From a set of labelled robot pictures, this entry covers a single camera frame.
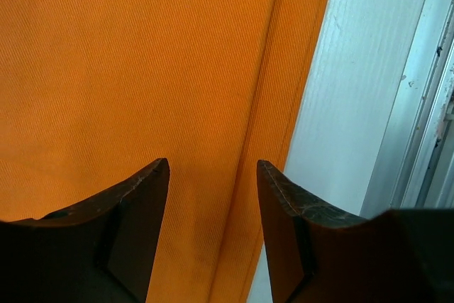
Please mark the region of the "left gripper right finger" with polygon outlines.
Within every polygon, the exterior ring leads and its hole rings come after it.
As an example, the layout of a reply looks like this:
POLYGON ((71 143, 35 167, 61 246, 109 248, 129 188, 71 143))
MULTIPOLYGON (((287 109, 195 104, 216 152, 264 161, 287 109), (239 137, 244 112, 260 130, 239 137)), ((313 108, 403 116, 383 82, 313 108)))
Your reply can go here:
POLYGON ((452 302, 453 210, 364 219, 259 160, 262 232, 274 302, 452 302))

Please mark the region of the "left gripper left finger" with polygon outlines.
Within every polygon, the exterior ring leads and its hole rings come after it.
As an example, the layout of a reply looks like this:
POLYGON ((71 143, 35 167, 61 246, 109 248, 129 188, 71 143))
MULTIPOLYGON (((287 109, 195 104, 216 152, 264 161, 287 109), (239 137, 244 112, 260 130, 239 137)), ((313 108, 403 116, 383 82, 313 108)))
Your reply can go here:
POLYGON ((144 302, 170 181, 159 158, 41 219, 1 223, 2 302, 144 302))

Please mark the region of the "orange trousers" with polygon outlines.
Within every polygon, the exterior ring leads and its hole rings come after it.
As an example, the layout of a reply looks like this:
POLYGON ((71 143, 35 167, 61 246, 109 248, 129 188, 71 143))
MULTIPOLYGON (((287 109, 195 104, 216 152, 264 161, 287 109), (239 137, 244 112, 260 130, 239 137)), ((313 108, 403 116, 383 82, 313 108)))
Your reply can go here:
POLYGON ((327 0, 1 0, 1 218, 38 218, 156 158, 150 302, 244 302, 256 163, 283 167, 327 0))

